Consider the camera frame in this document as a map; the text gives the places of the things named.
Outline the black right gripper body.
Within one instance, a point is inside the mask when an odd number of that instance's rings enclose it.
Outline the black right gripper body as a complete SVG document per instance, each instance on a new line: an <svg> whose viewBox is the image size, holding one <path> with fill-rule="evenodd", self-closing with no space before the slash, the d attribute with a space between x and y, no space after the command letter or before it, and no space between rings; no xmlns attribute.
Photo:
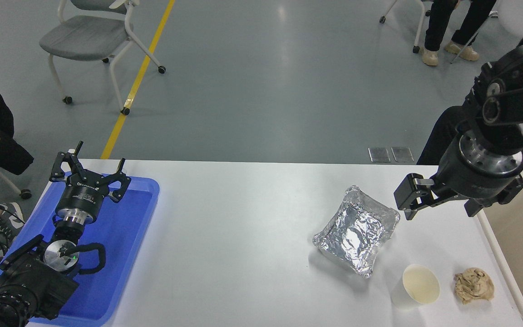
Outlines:
<svg viewBox="0 0 523 327"><path fill-rule="evenodd" d="M523 151L499 154L480 144L451 144L433 176L436 195L488 199L523 170Z"/></svg>

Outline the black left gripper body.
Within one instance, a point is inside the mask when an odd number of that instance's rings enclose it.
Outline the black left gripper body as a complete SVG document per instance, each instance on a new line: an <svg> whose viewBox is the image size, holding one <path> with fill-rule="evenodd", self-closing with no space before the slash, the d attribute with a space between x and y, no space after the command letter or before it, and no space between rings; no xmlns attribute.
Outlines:
<svg viewBox="0 0 523 327"><path fill-rule="evenodd" d="M57 205L57 215L63 217L68 210L78 209L90 217L97 217L104 196L108 194L106 184L101 184L101 174L89 174L86 179L72 174L66 180L66 187Z"/></svg>

